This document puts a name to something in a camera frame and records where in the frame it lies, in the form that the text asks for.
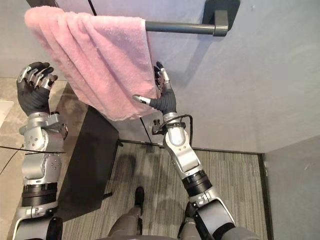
wire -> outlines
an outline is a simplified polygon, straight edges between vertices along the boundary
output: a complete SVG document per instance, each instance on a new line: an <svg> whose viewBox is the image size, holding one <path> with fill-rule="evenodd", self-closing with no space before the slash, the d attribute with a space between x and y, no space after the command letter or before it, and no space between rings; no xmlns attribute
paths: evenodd
<svg viewBox="0 0 320 240"><path fill-rule="evenodd" d="M151 138L150 138L149 133L148 133L148 131L147 131L147 129L146 129L145 123L144 123L144 121L142 120L142 117L140 117L140 121L141 121L141 123L142 123L142 125L143 125L143 127L144 127L145 133L147 134L147 136L148 136L148 138L149 138L150 143L152 144Z"/></svg>
<svg viewBox="0 0 320 240"><path fill-rule="evenodd" d="M20 151L24 151L24 152L44 153L44 154L65 154L64 151L37 151L37 150L21 149L21 148L10 147L10 146L0 146L0 148L20 150Z"/></svg>
<svg viewBox="0 0 320 240"><path fill-rule="evenodd" d="M94 16L97 16L95 7L94 7L94 5L92 4L91 0L88 0L88 2L89 2L89 5L90 5L90 8L91 8L91 10L92 10L93 15L94 15Z"/></svg>
<svg viewBox="0 0 320 240"><path fill-rule="evenodd" d="M14 154L9 158L8 162L4 165L4 167L2 168L0 175L3 173L3 171L5 170L5 168L7 167L7 165L10 163L11 159L13 159L13 157L16 155L16 153L21 150L24 147L24 145L22 144L20 148L16 148L16 151L14 152Z"/></svg>
<svg viewBox="0 0 320 240"><path fill-rule="evenodd" d="M190 140L189 140L189 142L190 142L190 146L192 146L192 138L193 138L193 135L194 135L194 119L190 114L175 116L175 117L171 118L170 120L165 121L164 123L162 123L160 125L159 129L161 129L164 125L170 123L173 120L180 119L180 122L181 122L182 119L186 118L186 117L188 117L190 119Z"/></svg>

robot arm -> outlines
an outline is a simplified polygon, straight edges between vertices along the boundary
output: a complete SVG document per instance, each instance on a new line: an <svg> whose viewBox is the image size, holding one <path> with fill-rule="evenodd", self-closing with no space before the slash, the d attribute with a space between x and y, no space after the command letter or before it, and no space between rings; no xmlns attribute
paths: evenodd
<svg viewBox="0 0 320 240"><path fill-rule="evenodd" d="M192 216L202 239L255 240L259 239L245 228L235 227L235 221L212 186L196 153L189 143L176 111L176 97L165 68L159 62L154 68L156 83L163 82L162 96L152 99L140 95L135 100L147 104L163 114L164 128L153 133L164 134L163 145L171 155L172 163L189 195Z"/></svg>
<svg viewBox="0 0 320 240"><path fill-rule="evenodd" d="M28 116L19 132L26 153L22 163L21 206L15 215L13 239L61 239L62 220L54 217L58 207L57 182L62 166L60 152L68 133L59 113L50 113L49 93L58 78L49 63L34 62L17 79L17 95Z"/></svg>

striped carpet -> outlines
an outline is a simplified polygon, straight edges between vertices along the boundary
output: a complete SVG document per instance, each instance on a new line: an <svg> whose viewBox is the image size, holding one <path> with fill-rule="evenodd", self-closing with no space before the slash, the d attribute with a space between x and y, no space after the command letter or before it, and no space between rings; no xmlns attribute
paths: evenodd
<svg viewBox="0 0 320 240"><path fill-rule="evenodd" d="M113 223L134 204L138 186L145 190L143 234L176 238L187 193L167 151L157 146L124 143L118 147L105 192L113 196L101 208L64 223L64 240L106 237ZM238 226L267 239L258 156L197 150L211 183L217 187Z"/></svg>

metal rod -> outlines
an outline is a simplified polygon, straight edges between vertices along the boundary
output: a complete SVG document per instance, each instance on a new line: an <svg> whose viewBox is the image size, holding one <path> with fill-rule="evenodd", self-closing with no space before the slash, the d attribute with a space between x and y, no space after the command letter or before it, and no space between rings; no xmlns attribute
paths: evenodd
<svg viewBox="0 0 320 240"><path fill-rule="evenodd" d="M215 33L215 25L146 21L145 30L149 32L170 32L184 34L208 34Z"/></svg>

black partition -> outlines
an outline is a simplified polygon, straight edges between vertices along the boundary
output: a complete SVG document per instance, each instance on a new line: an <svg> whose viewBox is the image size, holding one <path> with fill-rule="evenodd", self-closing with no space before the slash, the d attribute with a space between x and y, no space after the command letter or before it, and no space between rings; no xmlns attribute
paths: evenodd
<svg viewBox="0 0 320 240"><path fill-rule="evenodd" d="M89 106L58 197L56 216L64 222L101 207L118 138L118 131Z"/></svg>

